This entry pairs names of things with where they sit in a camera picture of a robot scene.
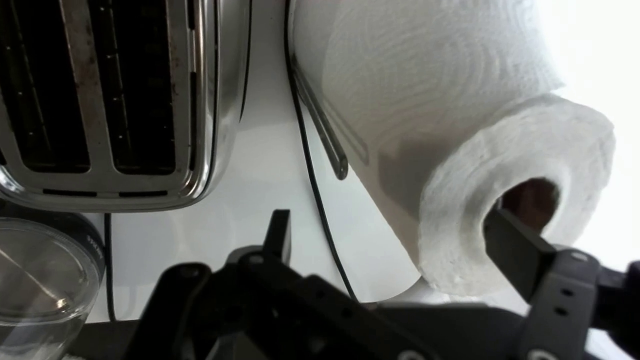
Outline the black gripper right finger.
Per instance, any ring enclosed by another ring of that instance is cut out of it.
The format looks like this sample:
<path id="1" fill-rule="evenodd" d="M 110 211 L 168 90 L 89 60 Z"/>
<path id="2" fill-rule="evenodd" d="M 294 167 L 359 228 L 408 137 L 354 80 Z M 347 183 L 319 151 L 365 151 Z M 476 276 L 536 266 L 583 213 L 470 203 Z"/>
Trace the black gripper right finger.
<path id="1" fill-rule="evenodd" d="M 640 359 L 640 262 L 623 273 L 576 248 L 555 248 L 512 213 L 493 208 L 481 228 L 486 255 L 529 305 L 516 342 L 520 360 L 593 360 L 591 329 Z"/>

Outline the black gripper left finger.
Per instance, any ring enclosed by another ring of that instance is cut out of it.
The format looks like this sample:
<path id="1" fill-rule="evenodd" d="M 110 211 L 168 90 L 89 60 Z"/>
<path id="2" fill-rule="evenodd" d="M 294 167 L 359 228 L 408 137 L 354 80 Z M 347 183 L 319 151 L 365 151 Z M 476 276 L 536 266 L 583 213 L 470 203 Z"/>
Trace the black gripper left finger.
<path id="1" fill-rule="evenodd" d="M 199 262 L 161 273 L 125 360 L 214 360 L 247 338 L 267 360 L 440 360 L 416 337 L 288 264 L 290 215 L 276 211 L 257 247 L 219 270 Z"/>

